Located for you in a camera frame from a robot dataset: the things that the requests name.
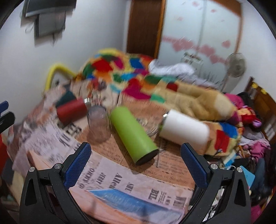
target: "yellow tube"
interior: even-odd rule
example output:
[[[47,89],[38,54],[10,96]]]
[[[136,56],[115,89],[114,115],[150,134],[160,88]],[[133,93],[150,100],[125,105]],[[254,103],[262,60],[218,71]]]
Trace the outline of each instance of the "yellow tube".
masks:
[[[64,75],[67,76],[70,79],[77,76],[76,73],[72,72],[70,69],[68,69],[67,67],[65,67],[63,64],[54,64],[54,65],[52,65],[50,67],[44,91],[47,91],[47,90],[49,90],[51,88],[51,83],[53,81],[53,77],[54,77],[55,72],[57,70],[59,70],[62,73],[64,73]]]

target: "fan head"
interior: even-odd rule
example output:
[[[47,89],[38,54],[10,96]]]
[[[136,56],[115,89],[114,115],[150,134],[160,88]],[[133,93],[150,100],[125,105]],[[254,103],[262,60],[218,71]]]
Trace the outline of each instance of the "fan head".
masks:
[[[233,53],[226,59],[225,66],[227,76],[241,77],[246,70],[245,58],[242,53]]]

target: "metal screw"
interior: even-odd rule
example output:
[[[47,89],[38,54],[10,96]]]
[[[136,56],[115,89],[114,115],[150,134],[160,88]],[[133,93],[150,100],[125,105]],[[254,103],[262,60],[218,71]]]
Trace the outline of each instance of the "metal screw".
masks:
[[[34,170],[35,168],[33,166],[29,169],[30,172],[34,172]]]
[[[213,170],[216,170],[216,169],[218,168],[218,166],[217,166],[217,164],[212,163],[212,164],[211,164],[211,168],[212,168]]]
[[[239,172],[239,173],[242,173],[242,168],[240,168],[240,167],[237,167],[237,171]]]
[[[55,164],[55,165],[54,165],[54,168],[55,168],[56,170],[58,170],[59,168],[61,168],[61,164],[60,164],[60,163]]]

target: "wooden door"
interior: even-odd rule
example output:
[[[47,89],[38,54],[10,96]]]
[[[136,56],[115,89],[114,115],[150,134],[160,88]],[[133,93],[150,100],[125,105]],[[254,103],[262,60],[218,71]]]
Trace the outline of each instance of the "wooden door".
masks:
[[[157,57],[166,0],[132,0],[127,52]]]

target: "green tumbler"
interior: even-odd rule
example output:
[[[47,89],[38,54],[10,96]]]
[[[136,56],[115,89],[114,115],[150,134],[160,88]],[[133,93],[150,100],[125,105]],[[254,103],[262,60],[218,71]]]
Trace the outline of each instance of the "green tumbler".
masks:
[[[155,143],[126,107],[116,107],[111,112],[110,120],[135,165],[145,164],[158,154]]]

